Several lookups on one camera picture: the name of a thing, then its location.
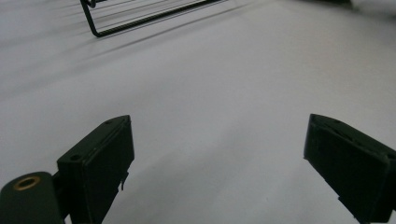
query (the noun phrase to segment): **black metal wire rack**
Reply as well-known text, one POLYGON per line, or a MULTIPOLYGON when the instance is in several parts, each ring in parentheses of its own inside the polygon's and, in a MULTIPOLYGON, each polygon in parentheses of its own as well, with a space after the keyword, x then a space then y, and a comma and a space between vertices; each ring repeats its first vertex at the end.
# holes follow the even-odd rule
POLYGON ((104 29, 103 31, 98 31, 96 29, 95 22, 93 21, 91 12, 98 9, 96 8, 98 3, 106 1, 107 0, 80 0, 91 31, 97 37, 113 35, 127 29, 136 28, 166 18, 171 18, 177 14, 191 11, 196 8, 209 6, 224 0, 127 0, 123 2, 117 2, 114 5, 129 4, 130 9, 124 10, 122 12, 128 12, 130 14, 134 14, 134 16, 126 21, 121 22, 121 24, 118 24, 120 22, 116 22, 114 24, 106 25, 104 27, 110 28, 104 29))

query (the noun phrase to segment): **white surface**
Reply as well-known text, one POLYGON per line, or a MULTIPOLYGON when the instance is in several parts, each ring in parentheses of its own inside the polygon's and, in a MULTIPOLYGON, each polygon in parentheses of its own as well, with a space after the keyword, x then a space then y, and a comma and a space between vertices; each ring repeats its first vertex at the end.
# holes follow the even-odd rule
POLYGON ((0 186, 130 114, 105 223, 357 223, 303 160, 309 114, 396 148, 393 18, 241 0, 102 39, 77 0, 2 0, 0 19, 0 186))

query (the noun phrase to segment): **metal ring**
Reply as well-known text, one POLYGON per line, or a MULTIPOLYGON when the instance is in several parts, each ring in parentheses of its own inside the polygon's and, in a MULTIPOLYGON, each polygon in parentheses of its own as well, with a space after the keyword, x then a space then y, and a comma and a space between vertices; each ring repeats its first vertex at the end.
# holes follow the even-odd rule
POLYGON ((40 177, 39 176, 36 176, 36 175, 28 176, 28 177, 25 177, 24 179, 18 181, 14 185, 14 189, 15 190, 30 189, 30 188, 34 187, 35 185, 37 185, 38 182, 40 182, 40 177))

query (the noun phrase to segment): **dark green plastic part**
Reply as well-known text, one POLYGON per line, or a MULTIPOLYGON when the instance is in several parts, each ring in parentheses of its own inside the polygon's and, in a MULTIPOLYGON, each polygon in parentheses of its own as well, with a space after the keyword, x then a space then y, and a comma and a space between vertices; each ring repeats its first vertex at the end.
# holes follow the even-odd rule
POLYGON ((110 119, 58 160, 73 223, 102 223, 134 160, 131 119, 110 119))
POLYGON ((0 223, 64 223, 52 175, 36 172, 7 183, 0 194, 0 223))
POLYGON ((360 223, 389 221, 396 199, 394 150, 339 120, 311 115, 304 158, 360 223))

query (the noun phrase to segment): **wire frame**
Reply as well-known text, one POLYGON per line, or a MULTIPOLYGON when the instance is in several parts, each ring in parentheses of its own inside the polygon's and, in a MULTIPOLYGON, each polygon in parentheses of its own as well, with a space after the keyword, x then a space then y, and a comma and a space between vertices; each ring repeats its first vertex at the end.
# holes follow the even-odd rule
POLYGON ((113 6, 120 5, 122 7, 122 5, 128 5, 127 7, 129 7, 129 9, 123 10, 122 13, 131 13, 134 14, 134 16, 127 21, 121 22, 121 25, 118 24, 120 22, 106 25, 105 27, 110 28, 103 31, 98 31, 96 29, 95 22, 93 21, 92 17, 92 11, 104 9, 105 7, 111 7, 111 5, 107 5, 102 8, 96 8, 98 3, 106 2, 106 0, 80 0, 80 3, 87 18, 87 22, 90 25, 92 34, 97 37, 102 37, 150 24, 155 21, 171 18, 177 14, 191 11, 196 8, 209 6, 220 1, 224 0, 127 0, 118 2, 113 6))

